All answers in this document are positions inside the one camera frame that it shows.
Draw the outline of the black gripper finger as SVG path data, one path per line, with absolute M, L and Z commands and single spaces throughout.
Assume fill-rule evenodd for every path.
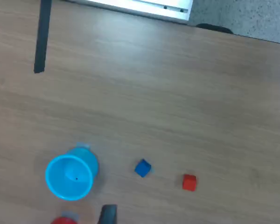
M 98 224 L 117 224 L 117 205 L 103 205 L 100 212 Z

